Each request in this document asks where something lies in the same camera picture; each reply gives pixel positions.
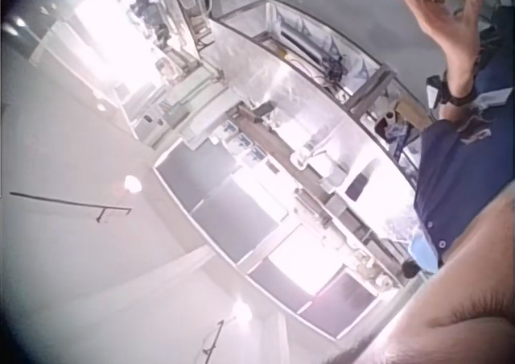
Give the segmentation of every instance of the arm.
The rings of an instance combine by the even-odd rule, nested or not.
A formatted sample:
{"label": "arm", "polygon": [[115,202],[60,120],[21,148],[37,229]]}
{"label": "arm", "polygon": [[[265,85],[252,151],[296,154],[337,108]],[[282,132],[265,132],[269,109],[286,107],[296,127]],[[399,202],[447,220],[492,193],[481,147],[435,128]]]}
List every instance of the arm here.
{"label": "arm", "polygon": [[[457,98],[466,97],[474,85],[473,66],[470,69],[463,69],[447,59],[447,81],[452,96]],[[439,119],[459,123],[469,117],[470,113],[471,109],[467,105],[457,107],[447,103],[440,106]]]}
{"label": "arm", "polygon": [[356,364],[513,362],[514,184],[507,189]]}
{"label": "arm", "polygon": [[[463,14],[457,19],[442,2],[405,0],[422,31],[441,48],[447,60],[447,81],[454,97],[465,97],[474,84],[473,70],[479,55],[478,17],[483,0],[467,0]],[[439,116],[460,122],[470,113],[466,106],[446,104]]]}

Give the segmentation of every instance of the metal railing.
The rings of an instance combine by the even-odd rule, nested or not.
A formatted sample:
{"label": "metal railing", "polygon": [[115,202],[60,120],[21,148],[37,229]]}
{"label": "metal railing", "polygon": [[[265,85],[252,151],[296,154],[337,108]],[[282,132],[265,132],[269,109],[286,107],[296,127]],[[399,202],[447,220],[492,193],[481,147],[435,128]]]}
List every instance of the metal railing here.
{"label": "metal railing", "polygon": [[90,203],[80,203],[77,201],[65,201],[63,199],[55,199],[51,197],[43,197],[43,196],[35,196],[35,195],[27,195],[26,193],[20,192],[11,192],[11,196],[22,197],[24,199],[31,199],[33,201],[46,201],[47,203],[56,203],[58,205],[73,205],[76,207],[86,207],[90,209],[101,209],[100,215],[95,219],[97,223],[100,223],[100,220],[105,214],[105,211],[108,209],[112,209],[113,211],[126,211],[126,215],[129,215],[132,212],[132,208],[129,207],[117,207],[114,205],[93,205]]}

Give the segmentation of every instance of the person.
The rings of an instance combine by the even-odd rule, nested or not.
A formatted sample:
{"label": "person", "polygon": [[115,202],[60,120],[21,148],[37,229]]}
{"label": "person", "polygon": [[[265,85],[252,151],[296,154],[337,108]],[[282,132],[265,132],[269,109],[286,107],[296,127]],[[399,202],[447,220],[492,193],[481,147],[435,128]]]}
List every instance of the person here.
{"label": "person", "polygon": [[402,274],[406,279],[413,279],[422,268],[413,260],[408,259],[402,264]]}
{"label": "person", "polygon": [[[330,363],[513,363],[513,35],[475,76],[482,0],[466,0],[458,18],[442,3],[405,2],[447,59],[452,97],[422,133],[415,198],[445,263],[363,354],[350,350]],[[479,97],[495,92],[495,106],[468,107],[474,88]]]}
{"label": "person", "polygon": [[408,253],[412,259],[405,261],[402,265],[402,272],[407,279],[414,278],[421,270],[435,274],[441,267],[442,263],[436,248],[429,243],[419,228],[411,239]]}

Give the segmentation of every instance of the stainless steel counter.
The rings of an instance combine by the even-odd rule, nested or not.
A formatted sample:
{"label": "stainless steel counter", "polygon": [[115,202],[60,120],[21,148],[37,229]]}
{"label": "stainless steel counter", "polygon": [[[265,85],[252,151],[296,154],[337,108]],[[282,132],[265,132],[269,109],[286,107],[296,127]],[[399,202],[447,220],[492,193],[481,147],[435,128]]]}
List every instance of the stainless steel counter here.
{"label": "stainless steel counter", "polygon": [[[349,174],[338,189],[342,196],[352,178],[369,169],[368,185],[356,202],[346,198],[349,206],[379,237],[410,239],[418,225],[414,190],[377,139],[314,81],[250,37],[216,21],[212,32],[225,79],[251,104],[275,103],[273,120],[282,140],[294,151],[310,140],[320,143],[318,151]],[[310,164],[323,174],[315,161]]]}

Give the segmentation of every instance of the hand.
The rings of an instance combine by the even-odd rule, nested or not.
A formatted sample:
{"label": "hand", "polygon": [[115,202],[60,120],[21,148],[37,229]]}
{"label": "hand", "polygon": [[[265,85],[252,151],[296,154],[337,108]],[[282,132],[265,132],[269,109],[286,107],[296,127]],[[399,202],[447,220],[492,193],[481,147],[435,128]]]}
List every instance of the hand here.
{"label": "hand", "polygon": [[444,3],[405,0],[422,31],[443,50],[447,58],[449,89],[464,97],[472,88],[473,69],[480,51],[478,18],[483,0],[467,0],[455,18]]}

